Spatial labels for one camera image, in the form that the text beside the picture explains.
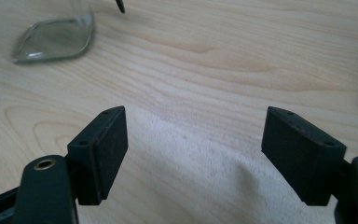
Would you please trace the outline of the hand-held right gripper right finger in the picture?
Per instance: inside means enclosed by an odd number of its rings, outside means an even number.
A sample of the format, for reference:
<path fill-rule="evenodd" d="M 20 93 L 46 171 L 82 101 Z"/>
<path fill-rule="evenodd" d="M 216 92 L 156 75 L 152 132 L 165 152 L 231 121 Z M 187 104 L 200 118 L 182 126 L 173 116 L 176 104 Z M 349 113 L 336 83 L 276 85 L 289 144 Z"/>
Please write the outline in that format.
<path fill-rule="evenodd" d="M 307 205 L 326 206 L 346 146 L 298 114 L 270 106 L 261 151 Z"/>

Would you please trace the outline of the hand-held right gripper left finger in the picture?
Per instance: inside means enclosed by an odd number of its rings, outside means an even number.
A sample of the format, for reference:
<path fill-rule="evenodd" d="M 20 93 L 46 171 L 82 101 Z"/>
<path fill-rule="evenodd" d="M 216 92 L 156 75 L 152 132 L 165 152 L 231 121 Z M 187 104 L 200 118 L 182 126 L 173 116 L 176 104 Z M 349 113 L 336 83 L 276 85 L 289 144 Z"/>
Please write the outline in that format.
<path fill-rule="evenodd" d="M 99 205 L 108 198 L 128 150 L 125 107 L 101 112 L 67 145 L 67 150 L 78 203 Z"/>

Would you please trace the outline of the clear jar with black lid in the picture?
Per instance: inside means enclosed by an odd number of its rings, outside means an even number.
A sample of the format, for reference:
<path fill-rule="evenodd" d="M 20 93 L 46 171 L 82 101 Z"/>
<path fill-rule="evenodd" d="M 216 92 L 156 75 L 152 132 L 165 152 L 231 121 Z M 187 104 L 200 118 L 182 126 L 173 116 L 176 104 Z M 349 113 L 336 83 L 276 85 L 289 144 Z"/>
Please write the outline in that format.
<path fill-rule="evenodd" d="M 91 0 L 39 0 L 38 22 L 20 34 L 10 52 L 13 63 L 74 58 L 86 51 L 94 33 Z"/>

